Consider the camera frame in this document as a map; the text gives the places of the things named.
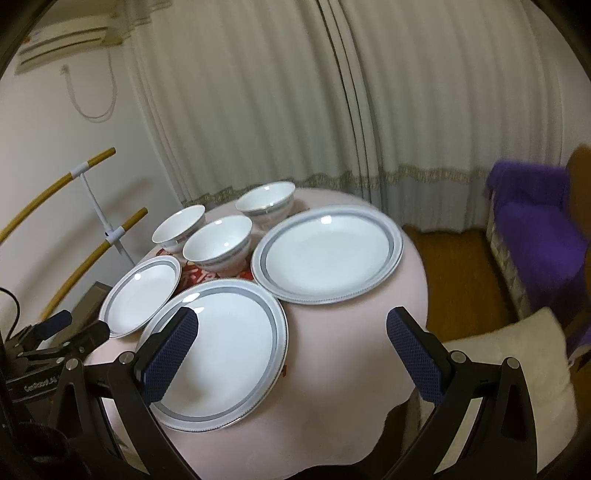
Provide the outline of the white porcelain bowl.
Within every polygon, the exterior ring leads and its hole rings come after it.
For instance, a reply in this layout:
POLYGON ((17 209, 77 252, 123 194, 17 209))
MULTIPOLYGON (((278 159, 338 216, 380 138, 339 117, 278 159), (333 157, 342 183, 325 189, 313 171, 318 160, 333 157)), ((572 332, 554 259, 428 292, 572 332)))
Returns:
POLYGON ((245 268, 252 243, 252 220, 231 215, 211 222, 187 240, 182 255, 200 269, 233 276, 245 268))
POLYGON ((204 205, 192 205, 164 220, 153 232, 151 240, 166 252, 177 254, 190 237, 205 225, 204 205))
POLYGON ((259 229, 270 230, 287 219, 294 205, 296 189, 290 181, 262 185, 243 194, 235 201, 235 208, 259 229))

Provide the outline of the low brown white cabinet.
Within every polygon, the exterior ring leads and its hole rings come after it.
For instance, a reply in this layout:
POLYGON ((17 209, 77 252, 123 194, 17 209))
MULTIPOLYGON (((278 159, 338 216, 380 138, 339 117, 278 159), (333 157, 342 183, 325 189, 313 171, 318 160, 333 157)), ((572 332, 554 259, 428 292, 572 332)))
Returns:
POLYGON ((100 308, 111 286, 95 282, 72 308, 72 323, 40 345, 40 349, 57 347, 98 319, 100 308))

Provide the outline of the white stand with yellow hoops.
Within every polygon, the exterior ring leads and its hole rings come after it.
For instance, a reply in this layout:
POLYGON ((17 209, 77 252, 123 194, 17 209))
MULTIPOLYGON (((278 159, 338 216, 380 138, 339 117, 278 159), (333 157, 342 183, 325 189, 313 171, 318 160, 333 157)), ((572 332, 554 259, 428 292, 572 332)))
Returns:
POLYGON ((12 227, 1 238, 3 327, 15 317, 24 325, 37 322, 70 275, 104 241, 105 228, 96 206, 113 227, 149 206, 150 179, 127 172, 117 158, 110 158, 13 224, 32 200, 68 171, 14 156, 1 157, 1 225, 12 227))

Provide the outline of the purple blanket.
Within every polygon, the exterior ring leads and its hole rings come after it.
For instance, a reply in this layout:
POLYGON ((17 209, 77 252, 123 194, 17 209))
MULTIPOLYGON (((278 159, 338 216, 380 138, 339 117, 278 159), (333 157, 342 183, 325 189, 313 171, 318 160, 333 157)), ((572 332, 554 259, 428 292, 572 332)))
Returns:
POLYGON ((518 315, 556 315, 585 294, 589 239, 569 213, 566 168, 501 160, 486 180, 487 238, 518 315))

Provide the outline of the beige pleated curtain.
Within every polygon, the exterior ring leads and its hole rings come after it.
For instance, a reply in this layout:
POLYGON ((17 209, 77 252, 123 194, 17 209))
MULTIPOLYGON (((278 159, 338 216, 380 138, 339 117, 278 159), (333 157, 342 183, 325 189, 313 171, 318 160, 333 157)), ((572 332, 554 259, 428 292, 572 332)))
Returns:
POLYGON ((589 77, 531 1, 122 1, 115 22, 184 205, 290 180, 458 231, 497 161, 590 139, 589 77))

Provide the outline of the wall air conditioner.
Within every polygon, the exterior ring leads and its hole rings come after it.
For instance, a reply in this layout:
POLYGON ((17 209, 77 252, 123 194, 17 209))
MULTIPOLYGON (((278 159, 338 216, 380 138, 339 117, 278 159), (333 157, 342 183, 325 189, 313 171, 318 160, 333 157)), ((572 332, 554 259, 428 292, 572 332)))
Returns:
POLYGON ((16 55, 16 74, 96 48, 116 46, 122 36, 108 15, 90 15, 52 23, 32 30, 16 55))

